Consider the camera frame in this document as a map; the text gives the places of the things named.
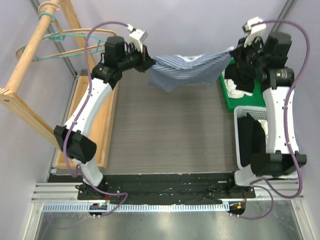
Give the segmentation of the blue white striped tank top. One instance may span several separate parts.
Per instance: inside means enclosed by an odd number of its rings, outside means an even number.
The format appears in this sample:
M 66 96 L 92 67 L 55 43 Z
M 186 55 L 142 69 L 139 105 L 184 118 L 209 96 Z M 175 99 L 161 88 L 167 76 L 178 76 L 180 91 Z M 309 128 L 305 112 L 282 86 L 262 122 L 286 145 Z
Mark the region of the blue white striped tank top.
M 189 84 L 211 86 L 232 60 L 231 46 L 221 52 L 198 56 L 154 56 L 156 64 L 148 72 L 148 85 L 167 93 Z

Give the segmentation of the green plastic tray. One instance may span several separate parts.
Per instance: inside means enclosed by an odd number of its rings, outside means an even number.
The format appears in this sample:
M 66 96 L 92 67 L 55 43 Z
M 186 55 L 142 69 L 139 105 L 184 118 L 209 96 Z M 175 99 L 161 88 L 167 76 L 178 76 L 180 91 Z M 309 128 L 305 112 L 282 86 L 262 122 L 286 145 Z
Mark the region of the green plastic tray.
M 234 60 L 231 60 L 230 64 L 236 64 L 236 62 Z M 226 88 L 223 86 L 223 76 L 222 73 L 219 76 L 219 82 L 221 85 L 221 89 L 222 89 L 222 94 L 225 100 L 225 104 L 226 104 L 226 108 L 229 112 L 232 112 L 235 107 L 238 106 L 255 106 L 255 107 L 265 107 L 265 101 L 263 99 L 263 95 L 261 92 L 261 85 L 260 83 L 255 79 L 254 83 L 254 90 L 253 90 L 253 95 L 252 96 L 247 96 L 245 95 L 242 98 L 229 98 L 227 95 L 227 90 Z

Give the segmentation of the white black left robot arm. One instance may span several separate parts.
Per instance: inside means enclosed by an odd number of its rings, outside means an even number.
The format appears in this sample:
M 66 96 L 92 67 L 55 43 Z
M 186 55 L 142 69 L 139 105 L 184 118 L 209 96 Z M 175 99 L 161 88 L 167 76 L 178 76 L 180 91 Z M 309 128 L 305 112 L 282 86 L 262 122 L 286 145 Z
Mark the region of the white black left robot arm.
M 123 72 L 136 69 L 145 72 L 156 62 L 149 56 L 142 40 L 132 38 L 127 43 L 121 36 L 108 37 L 99 63 L 89 72 L 89 83 L 71 117 L 64 126 L 54 128 L 54 136 L 65 160 L 72 160 L 80 168 L 89 194 L 100 200 L 107 192 L 94 159 L 97 144 L 89 139 L 92 124 L 105 99 L 113 92 Z

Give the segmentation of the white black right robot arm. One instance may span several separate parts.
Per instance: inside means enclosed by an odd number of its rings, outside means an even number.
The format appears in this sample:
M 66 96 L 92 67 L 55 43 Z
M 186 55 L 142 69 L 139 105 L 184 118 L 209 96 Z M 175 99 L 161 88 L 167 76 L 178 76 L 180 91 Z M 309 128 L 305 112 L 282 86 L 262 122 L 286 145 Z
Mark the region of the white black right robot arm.
M 266 41 L 252 33 L 241 38 L 231 52 L 238 73 L 256 71 L 266 106 L 268 139 L 265 151 L 253 153 L 249 165 L 237 170 L 234 180 L 226 184 L 230 197 L 238 197 L 244 187 L 261 178 L 297 177 L 298 169 L 307 162 L 307 156 L 300 153 L 294 130 L 295 74 L 286 66 L 291 45 L 291 36 L 287 33 L 272 32 Z

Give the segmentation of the wooden hanger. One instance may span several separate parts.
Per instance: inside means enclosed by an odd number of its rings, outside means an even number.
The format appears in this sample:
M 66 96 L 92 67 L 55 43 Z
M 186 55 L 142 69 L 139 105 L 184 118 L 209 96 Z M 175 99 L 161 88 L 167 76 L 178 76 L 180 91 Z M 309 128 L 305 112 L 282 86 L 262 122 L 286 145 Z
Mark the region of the wooden hanger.
M 51 24 L 53 26 L 49 26 L 48 29 L 50 30 L 50 33 L 47 35 L 44 35 L 42 38 L 42 41 L 50 40 L 53 43 L 59 43 L 65 40 L 65 38 L 68 37 L 83 37 L 86 38 L 88 33 L 90 32 L 89 28 L 74 28 L 74 29 L 67 29 L 63 30 L 60 23 L 58 22 L 57 18 L 51 14 L 46 12 L 46 8 L 51 7 L 55 10 L 59 10 L 60 7 L 57 4 L 53 4 L 50 2 L 43 2 L 38 7 L 38 17 L 41 18 L 43 16 L 50 16 L 51 17 Z M 97 41 L 96 45 L 88 46 L 87 47 L 87 53 L 88 54 L 95 54 L 95 53 L 101 53 L 103 51 L 103 46 L 106 42 L 105 39 L 93 35 L 90 35 L 91 39 L 94 39 Z M 83 56 L 85 54 L 85 49 L 78 48 L 70 51 L 63 51 L 60 53 L 47 55 L 47 56 L 34 56 L 33 61 L 41 61 L 41 60 L 48 60 L 48 59 L 61 59 L 61 58 L 68 58 L 68 57 L 78 57 Z

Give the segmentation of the black garment in tray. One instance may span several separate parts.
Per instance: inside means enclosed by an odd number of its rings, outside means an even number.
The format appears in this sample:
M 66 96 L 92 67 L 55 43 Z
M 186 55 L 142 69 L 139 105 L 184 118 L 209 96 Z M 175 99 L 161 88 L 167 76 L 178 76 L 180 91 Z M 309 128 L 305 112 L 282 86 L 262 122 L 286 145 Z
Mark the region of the black garment in tray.
M 252 94 L 255 88 L 256 70 L 252 67 L 229 64 L 225 69 L 224 78 L 232 80 L 236 90 Z

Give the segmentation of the white printed shirt in basket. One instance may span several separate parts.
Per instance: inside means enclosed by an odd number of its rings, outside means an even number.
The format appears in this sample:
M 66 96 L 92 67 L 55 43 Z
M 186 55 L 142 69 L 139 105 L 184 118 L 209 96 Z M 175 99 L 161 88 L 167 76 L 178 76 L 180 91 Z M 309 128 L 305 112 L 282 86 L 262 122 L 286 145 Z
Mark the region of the white printed shirt in basket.
M 260 123 L 262 129 L 264 130 L 265 133 L 265 142 L 268 142 L 268 121 L 264 119 L 259 119 L 258 122 Z

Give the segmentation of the black garment in basket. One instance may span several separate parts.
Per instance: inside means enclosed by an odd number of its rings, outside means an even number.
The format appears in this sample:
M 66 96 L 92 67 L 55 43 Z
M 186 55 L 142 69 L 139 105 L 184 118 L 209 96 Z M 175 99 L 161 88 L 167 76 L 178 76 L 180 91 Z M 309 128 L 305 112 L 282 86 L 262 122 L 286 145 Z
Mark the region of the black garment in basket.
M 240 164 L 250 164 L 252 154 L 266 152 L 266 133 L 261 123 L 249 113 L 237 119 Z

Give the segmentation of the wooden tray base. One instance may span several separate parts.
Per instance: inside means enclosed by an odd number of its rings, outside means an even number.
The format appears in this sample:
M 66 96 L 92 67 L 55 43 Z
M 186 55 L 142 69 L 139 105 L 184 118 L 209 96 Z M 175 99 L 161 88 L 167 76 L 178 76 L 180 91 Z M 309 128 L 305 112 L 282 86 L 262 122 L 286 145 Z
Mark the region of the wooden tray base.
M 89 79 L 87 76 L 79 76 L 74 93 L 71 95 L 71 104 L 68 117 L 73 115 L 86 89 Z M 100 169 L 105 169 L 108 163 L 111 135 L 114 122 L 114 113 L 117 100 L 118 87 L 105 99 L 99 112 L 97 113 L 90 130 L 89 139 L 96 143 L 96 153 L 94 159 Z

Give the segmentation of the white perforated laundry basket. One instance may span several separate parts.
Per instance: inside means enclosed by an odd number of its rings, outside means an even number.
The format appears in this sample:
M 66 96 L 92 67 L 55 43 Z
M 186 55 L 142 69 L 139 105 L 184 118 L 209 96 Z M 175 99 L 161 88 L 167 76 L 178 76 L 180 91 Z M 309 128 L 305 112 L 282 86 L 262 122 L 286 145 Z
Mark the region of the white perforated laundry basket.
M 266 120 L 268 124 L 268 139 L 265 152 L 253 153 L 250 164 L 242 167 L 240 162 L 238 118 L 249 113 L 255 120 Z M 258 179 L 296 179 L 297 168 L 307 162 L 307 157 L 301 154 L 296 143 L 294 129 L 284 123 L 283 110 L 269 110 L 257 106 L 237 106 L 234 109 L 236 159 L 238 170 L 234 174 L 235 181 L 240 186 L 247 186 Z

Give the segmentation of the wooden clothes rack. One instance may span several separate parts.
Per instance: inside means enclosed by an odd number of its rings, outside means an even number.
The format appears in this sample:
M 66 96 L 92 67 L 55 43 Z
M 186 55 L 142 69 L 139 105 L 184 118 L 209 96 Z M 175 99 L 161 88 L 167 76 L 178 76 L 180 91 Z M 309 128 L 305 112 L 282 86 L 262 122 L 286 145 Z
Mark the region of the wooden clothes rack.
M 0 86 L 4 88 L 18 63 L 16 50 L 26 44 L 38 24 L 28 0 L 0 2 Z M 18 95 L 51 127 L 63 117 L 73 76 L 64 59 L 33 62 Z M 49 154 L 54 150 L 45 138 L 4 105 L 0 106 L 0 150 L 14 154 Z

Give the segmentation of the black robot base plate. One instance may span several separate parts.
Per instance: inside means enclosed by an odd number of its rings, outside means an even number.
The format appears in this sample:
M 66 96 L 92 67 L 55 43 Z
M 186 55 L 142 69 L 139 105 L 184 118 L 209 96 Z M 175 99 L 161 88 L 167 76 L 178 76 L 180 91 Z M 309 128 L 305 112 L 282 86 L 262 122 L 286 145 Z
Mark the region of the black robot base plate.
M 104 176 L 106 196 L 84 183 L 76 185 L 78 200 L 108 200 L 127 205 L 208 205 L 223 199 L 254 199 L 251 187 L 239 188 L 231 173 L 109 174 Z

